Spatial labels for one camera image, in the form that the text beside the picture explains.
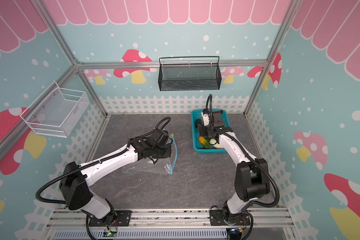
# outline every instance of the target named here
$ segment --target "light blue wall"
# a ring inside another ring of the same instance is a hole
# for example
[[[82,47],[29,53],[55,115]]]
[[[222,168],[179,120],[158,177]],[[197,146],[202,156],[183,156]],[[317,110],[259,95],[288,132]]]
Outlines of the light blue wall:
[[[129,22],[125,25],[67,23],[59,28],[80,62],[118,62],[128,49],[139,50],[153,61],[171,55],[266,59],[279,25],[234,25],[230,22],[222,25],[211,22],[139,25]]]
[[[315,229],[319,240],[345,240],[330,208],[346,206],[327,189],[324,175],[334,174],[360,185],[360,120],[352,118],[355,111],[360,111],[360,82],[344,71],[343,64],[334,64],[325,51],[317,50],[311,40],[303,39],[299,31],[288,32],[279,52],[283,62],[280,83],[277,88],[269,85],[267,91],[261,89],[255,100],[257,107],[252,109],[253,112],[260,109],[260,118],[266,121],[272,141],[277,144],[276,151],[281,152],[280,159],[285,162],[284,170],[291,173],[290,183],[296,185],[295,193],[302,198],[286,198],[289,192],[284,191],[281,204],[290,208],[299,233],[310,232],[302,240],[314,239]],[[299,131],[324,137],[328,160],[322,170],[317,168],[312,156],[303,162],[297,155],[296,149],[301,144],[296,142],[294,132]],[[279,166],[270,168],[275,171]],[[295,205],[299,201],[302,209],[297,211]],[[313,228],[304,230],[309,224]],[[359,239],[360,226],[346,230],[355,237],[350,239]]]

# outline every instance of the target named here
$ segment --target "black cable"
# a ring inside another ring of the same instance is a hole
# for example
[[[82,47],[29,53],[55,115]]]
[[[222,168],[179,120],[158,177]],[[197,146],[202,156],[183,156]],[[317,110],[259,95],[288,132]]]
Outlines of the black cable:
[[[94,238],[92,236],[91,232],[89,231],[89,221],[88,220],[89,220],[89,216],[87,215],[87,217],[85,218],[85,228],[87,229],[87,234],[91,240],[97,240],[96,238]]]
[[[250,225],[250,229],[248,230],[247,234],[240,240],[245,240],[249,237],[249,235],[251,234],[252,228],[253,228],[253,216],[252,214],[248,213],[250,218],[251,218],[251,225]]]
[[[265,170],[264,168],[262,168],[257,161],[252,159],[252,157],[247,153],[247,151],[245,151],[244,147],[241,145],[241,143],[236,138],[232,137],[231,135],[229,135],[226,132],[214,132],[213,134],[211,134],[211,137],[215,136],[216,134],[223,134],[223,135],[229,137],[232,141],[234,141],[239,146],[241,151],[244,153],[244,156],[246,158],[248,158],[258,169],[260,169],[260,171],[262,171],[267,176],[267,178],[269,179],[269,182],[273,186],[273,189],[275,190],[275,198],[274,198],[272,203],[267,204],[267,203],[263,203],[263,202],[253,201],[253,202],[251,202],[251,204],[257,204],[257,205],[260,205],[262,207],[274,207],[274,206],[276,206],[278,204],[279,200],[280,200],[279,188],[277,187],[277,185],[276,185],[275,181],[273,180],[273,178],[269,175],[268,171]]]

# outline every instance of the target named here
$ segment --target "yellow mushroom stem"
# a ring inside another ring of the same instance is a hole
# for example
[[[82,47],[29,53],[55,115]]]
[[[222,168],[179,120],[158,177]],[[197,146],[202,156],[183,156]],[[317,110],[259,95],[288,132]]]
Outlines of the yellow mushroom stem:
[[[269,74],[267,74],[267,76],[265,77],[265,80],[263,82],[263,85],[262,85],[262,87],[265,91],[268,90],[268,83],[269,83],[270,79],[271,79],[271,76],[269,76]]]
[[[233,75],[226,76],[226,77],[225,77],[225,80],[224,80],[224,83],[225,83],[225,84],[231,84],[231,83],[233,83]]]
[[[147,81],[143,75],[142,70],[134,71],[133,73],[131,73],[131,75],[133,84],[145,83]]]

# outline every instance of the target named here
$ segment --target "red mushroom cap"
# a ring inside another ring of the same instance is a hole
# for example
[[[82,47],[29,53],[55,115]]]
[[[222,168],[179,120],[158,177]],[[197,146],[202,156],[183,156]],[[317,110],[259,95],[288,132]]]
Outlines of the red mushroom cap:
[[[124,56],[121,59],[121,62],[151,62],[152,60],[145,55],[144,53],[135,50],[129,49],[125,52]],[[128,69],[115,69],[113,74],[118,78],[123,78],[128,76],[130,73],[138,70],[145,70],[145,71],[157,71],[156,68],[128,68]]]
[[[247,75],[248,75],[248,77],[250,77],[250,78],[255,78],[255,77],[260,76],[262,70],[263,70],[263,67],[256,66],[256,67],[252,68],[252,69],[248,72]]]
[[[277,88],[281,78],[281,55],[279,53],[276,55],[268,75],[272,79],[273,86]]]

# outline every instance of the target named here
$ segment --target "aluminum frame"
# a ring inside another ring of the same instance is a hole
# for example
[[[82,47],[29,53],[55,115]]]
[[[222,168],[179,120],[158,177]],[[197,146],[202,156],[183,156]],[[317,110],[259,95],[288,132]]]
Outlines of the aluminum frame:
[[[230,226],[211,226],[209,208],[181,208],[181,209],[123,209],[131,210],[128,227],[118,227],[119,230],[133,229],[221,229]],[[280,208],[248,208],[253,215],[254,228],[277,227],[283,228],[286,239],[298,240],[293,221],[285,207]],[[85,229],[86,214],[81,211],[56,209],[49,220],[42,240],[53,239],[56,230]],[[90,227],[91,230],[106,230],[105,227]]]

